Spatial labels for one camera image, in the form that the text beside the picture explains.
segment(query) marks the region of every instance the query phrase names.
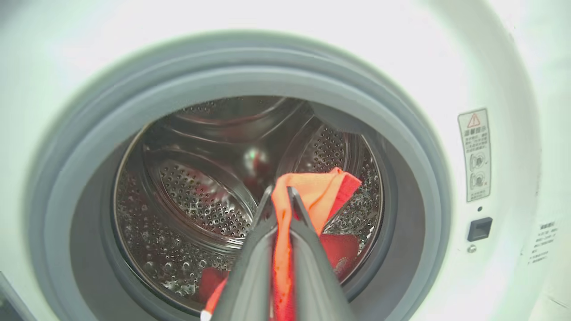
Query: front-loading washing machine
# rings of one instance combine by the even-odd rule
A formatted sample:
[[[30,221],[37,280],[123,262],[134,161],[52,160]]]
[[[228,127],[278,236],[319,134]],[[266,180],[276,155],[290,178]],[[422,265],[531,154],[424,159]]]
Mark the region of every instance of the front-loading washing machine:
[[[0,269],[24,318],[197,320],[264,189],[333,167],[363,183],[325,228],[358,241],[359,320],[521,313],[501,306],[541,260],[540,113],[486,3],[4,12]]]

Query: gray rubber gasket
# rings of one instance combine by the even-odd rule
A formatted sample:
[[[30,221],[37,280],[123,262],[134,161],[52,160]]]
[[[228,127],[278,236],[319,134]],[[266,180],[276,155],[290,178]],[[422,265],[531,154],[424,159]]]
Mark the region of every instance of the gray rubber gasket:
[[[30,250],[44,295],[56,314],[64,321],[96,320],[73,282],[69,230],[83,186],[114,147],[144,124],[183,106],[264,94],[345,109],[382,133],[410,165],[424,207],[433,217],[427,219],[426,255],[403,298],[406,304],[391,315],[395,320],[409,318],[444,257],[450,216],[447,171],[419,114],[367,68],[313,42],[233,33],[165,45],[92,84],[54,124],[29,182]],[[347,110],[347,106],[360,108]]]

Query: sticker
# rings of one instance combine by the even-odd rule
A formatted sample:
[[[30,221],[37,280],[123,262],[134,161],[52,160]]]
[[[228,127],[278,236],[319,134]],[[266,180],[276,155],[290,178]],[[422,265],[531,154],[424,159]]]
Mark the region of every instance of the sticker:
[[[492,158],[486,109],[458,116],[466,161],[466,201],[490,195]]]
[[[528,265],[547,260],[549,250],[553,247],[557,230],[558,228],[555,225],[555,221],[540,224],[536,228],[530,240],[527,257]]]

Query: perforated drum surface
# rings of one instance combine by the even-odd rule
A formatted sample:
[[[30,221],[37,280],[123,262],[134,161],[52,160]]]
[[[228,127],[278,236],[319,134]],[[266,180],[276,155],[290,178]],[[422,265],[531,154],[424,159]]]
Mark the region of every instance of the perforated drum surface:
[[[240,142],[224,136],[229,123],[229,133],[247,132]],[[255,221],[260,191],[286,172],[334,167],[363,183],[324,230],[358,237],[356,271],[382,222],[378,166],[363,138],[327,127],[307,103],[289,98],[207,102],[143,129],[117,176],[118,243],[154,293],[198,311],[204,303],[197,295],[203,270],[231,269]]]

